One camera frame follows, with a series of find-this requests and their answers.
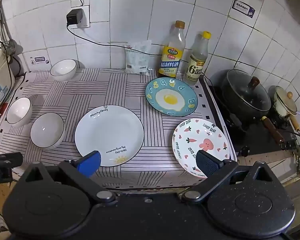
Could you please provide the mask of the white bunny carrot plate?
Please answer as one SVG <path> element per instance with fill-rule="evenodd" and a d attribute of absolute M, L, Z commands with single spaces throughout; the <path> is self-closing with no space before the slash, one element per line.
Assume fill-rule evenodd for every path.
<path fill-rule="evenodd" d="M 231 148 L 226 136 L 213 123 L 198 118 L 181 122 L 172 135 L 172 149 L 181 167 L 198 178 L 207 174 L 196 164 L 196 154 L 200 150 L 219 160 L 231 159 Z"/>

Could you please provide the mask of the white sun plate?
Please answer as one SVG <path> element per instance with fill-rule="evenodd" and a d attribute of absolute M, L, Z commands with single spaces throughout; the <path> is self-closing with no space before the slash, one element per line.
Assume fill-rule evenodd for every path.
<path fill-rule="evenodd" d="M 98 151 L 102 167 L 122 165 L 139 152 L 144 141 L 143 125 L 125 107 L 107 105 L 89 111 L 75 130 L 75 145 L 81 156 Z"/>

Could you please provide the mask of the white bowl front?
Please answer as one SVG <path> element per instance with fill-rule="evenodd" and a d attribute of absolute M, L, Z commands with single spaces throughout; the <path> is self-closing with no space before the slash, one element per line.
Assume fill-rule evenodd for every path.
<path fill-rule="evenodd" d="M 65 125 L 57 113 L 45 113 L 32 125 L 31 141 L 35 146 L 44 150 L 57 148 L 65 136 Z"/>

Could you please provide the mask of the white bowl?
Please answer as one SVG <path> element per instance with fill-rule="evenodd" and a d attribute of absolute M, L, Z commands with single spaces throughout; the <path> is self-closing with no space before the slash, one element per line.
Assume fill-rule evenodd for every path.
<path fill-rule="evenodd" d="M 71 80 L 76 74 L 77 63 L 73 59 L 57 62 L 50 69 L 50 75 L 55 81 L 64 82 Z"/>
<path fill-rule="evenodd" d="M 30 122 L 32 104 L 29 98 L 23 97 L 16 100 L 9 107 L 6 118 L 13 127 L 21 127 Z"/>
<path fill-rule="evenodd" d="M 35 146 L 44 150 L 57 148 L 65 136 L 65 125 L 57 113 L 45 113 L 32 125 L 31 141 Z"/>

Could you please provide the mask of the blue fried egg plate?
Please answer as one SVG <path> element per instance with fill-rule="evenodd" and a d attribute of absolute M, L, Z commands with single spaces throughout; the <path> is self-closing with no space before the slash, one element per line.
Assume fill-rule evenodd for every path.
<path fill-rule="evenodd" d="M 159 77 L 145 88 L 148 103 L 162 114 L 183 117 L 192 114 L 198 106 L 195 91 L 186 83 L 171 77 Z"/>

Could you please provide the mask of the white bowl back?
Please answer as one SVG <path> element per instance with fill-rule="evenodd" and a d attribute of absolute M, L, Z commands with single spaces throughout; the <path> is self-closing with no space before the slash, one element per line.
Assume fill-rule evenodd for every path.
<path fill-rule="evenodd" d="M 76 74 L 77 63 L 73 59 L 57 62 L 50 69 L 50 75 L 55 81 L 64 82 L 71 80 Z"/>

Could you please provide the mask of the black gas stove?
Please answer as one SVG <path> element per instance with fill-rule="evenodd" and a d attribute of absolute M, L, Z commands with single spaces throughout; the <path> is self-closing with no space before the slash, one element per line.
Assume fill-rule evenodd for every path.
<path fill-rule="evenodd" d="M 275 109 L 274 86 L 266 90 L 257 77 L 232 69 L 210 88 L 237 155 L 300 151 L 290 117 Z"/>

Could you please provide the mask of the striped table mat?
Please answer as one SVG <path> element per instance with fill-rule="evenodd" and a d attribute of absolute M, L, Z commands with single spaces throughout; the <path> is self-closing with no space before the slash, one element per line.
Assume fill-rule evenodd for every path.
<path fill-rule="evenodd" d="M 234 147 L 205 81 L 193 87 L 175 84 L 185 98 L 185 111 L 166 115 L 151 105 L 150 82 L 169 82 L 123 70 L 79 69 L 58 82 L 47 71 L 28 72 L 13 100 L 32 104 L 30 121 L 13 127 L 0 119 L 0 154 L 20 152 L 22 174 L 35 161 L 56 165 L 96 150 L 101 166 L 93 175 L 110 189 L 186 187 L 204 179 L 196 153 L 236 159 Z"/>

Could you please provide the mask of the cream small saucepan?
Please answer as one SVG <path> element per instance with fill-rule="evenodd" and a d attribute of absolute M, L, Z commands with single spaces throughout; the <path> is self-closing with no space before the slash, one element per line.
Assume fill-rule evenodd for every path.
<path fill-rule="evenodd" d="M 294 129 L 300 134 L 300 125 L 296 119 L 297 107 L 292 99 L 293 93 L 287 92 L 280 86 L 274 88 L 273 105 L 281 118 L 289 118 Z"/>

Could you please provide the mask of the warning label sticker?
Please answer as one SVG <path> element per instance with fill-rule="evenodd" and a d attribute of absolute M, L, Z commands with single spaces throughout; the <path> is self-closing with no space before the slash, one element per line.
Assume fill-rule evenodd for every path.
<path fill-rule="evenodd" d="M 44 56 L 38 56 L 38 57 L 30 57 L 30 63 L 32 65 L 36 65 L 36 64 L 49 64 L 50 61 L 48 58 L 44 57 Z"/>

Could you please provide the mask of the clear vinegar bottle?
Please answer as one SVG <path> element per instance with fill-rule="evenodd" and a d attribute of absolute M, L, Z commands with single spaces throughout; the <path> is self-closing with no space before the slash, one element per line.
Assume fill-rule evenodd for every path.
<path fill-rule="evenodd" d="M 195 40 L 192 46 L 192 53 L 188 60 L 188 66 L 185 70 L 183 81 L 190 86 L 194 86 L 204 68 L 208 57 L 208 44 L 211 38 L 209 31 L 203 31 Z"/>

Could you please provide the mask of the yellow label cooking wine bottle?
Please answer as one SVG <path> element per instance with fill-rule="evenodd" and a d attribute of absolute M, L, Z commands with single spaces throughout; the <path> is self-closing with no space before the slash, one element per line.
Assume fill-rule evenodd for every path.
<path fill-rule="evenodd" d="M 166 45 L 162 51 L 161 63 L 158 70 L 160 77 L 176 77 L 186 46 L 184 29 L 185 22 L 176 21 L 174 29 L 166 39 Z"/>

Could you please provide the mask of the black power adapter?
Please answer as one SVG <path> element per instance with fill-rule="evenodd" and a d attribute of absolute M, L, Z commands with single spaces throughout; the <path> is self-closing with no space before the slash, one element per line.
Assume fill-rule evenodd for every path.
<path fill-rule="evenodd" d="M 78 25 L 83 19 L 83 10 L 81 8 L 78 9 L 72 9 L 67 15 L 66 15 L 66 25 Z"/>

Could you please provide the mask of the white wall socket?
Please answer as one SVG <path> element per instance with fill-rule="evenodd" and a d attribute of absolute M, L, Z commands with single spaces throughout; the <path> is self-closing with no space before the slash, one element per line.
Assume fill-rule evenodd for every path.
<path fill-rule="evenodd" d="M 90 27 L 90 5 L 72 7 L 79 12 L 79 23 L 70 26 L 70 29 L 83 29 Z"/>

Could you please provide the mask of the blue wall sticker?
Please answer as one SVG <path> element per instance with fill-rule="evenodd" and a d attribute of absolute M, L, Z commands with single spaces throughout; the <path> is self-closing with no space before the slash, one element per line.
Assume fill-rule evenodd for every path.
<path fill-rule="evenodd" d="M 253 18 L 255 13 L 255 9 L 253 7 L 239 0 L 234 0 L 232 9 L 247 15 L 249 18 Z"/>

